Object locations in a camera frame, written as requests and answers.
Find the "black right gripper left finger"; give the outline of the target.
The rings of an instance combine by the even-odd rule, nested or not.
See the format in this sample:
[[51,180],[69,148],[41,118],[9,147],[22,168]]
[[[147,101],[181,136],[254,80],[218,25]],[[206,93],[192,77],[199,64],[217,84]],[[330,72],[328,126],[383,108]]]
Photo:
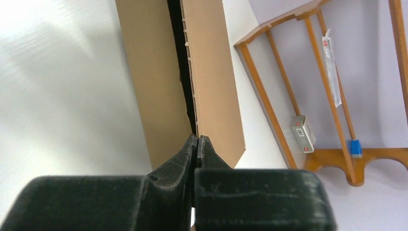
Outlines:
[[188,231],[198,140],[144,176],[42,176],[20,192],[3,231]]

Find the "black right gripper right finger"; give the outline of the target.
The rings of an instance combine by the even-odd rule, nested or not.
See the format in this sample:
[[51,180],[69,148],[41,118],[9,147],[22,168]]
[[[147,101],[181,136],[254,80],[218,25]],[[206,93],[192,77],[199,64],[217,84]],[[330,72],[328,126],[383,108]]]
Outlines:
[[232,169],[207,136],[194,173],[198,231],[335,231],[321,180],[311,171]]

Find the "brown cardboard box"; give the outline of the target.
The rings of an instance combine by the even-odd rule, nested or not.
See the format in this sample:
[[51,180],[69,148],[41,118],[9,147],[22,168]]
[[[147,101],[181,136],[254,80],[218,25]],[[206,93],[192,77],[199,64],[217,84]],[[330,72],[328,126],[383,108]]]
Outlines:
[[152,167],[192,134],[235,167],[245,141],[223,2],[115,4]]

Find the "small grey-white box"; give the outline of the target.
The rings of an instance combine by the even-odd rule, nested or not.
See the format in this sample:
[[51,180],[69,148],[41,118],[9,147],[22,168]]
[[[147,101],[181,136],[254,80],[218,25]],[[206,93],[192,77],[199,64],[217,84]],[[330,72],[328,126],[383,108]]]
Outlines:
[[305,154],[313,153],[315,151],[316,137],[309,120],[305,115],[292,117],[291,130],[297,144]]

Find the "small blue block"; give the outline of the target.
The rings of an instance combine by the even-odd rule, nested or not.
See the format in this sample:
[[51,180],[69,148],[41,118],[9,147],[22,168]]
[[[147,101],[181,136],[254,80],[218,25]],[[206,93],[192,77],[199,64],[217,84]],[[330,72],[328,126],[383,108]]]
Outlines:
[[352,158],[362,158],[363,152],[359,140],[350,141],[350,155]]

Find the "orange wooden shelf rack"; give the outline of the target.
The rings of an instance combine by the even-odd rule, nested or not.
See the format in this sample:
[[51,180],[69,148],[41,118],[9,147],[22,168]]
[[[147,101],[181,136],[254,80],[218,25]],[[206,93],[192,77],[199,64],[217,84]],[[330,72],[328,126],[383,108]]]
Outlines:
[[[340,169],[361,186],[379,160],[408,164],[408,61],[404,0],[312,0],[266,20],[235,43],[288,168]],[[342,104],[335,108],[323,56],[328,29]],[[291,130],[305,115],[316,137],[305,154]],[[362,158],[352,158],[359,140]]]

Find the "flat white packet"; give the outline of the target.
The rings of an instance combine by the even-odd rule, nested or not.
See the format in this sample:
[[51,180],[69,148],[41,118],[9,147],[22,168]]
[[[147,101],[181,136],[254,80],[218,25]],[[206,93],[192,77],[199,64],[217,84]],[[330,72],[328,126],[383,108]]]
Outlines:
[[331,94],[334,100],[334,105],[335,105],[335,108],[337,108],[338,106],[342,104],[342,99],[341,99],[338,74],[337,74],[336,64],[335,64],[335,56],[334,56],[334,51],[332,48],[332,39],[330,37],[330,31],[331,29],[329,28],[326,31],[326,33],[322,36],[322,46],[323,46],[323,56],[325,60],[327,78],[329,81]]

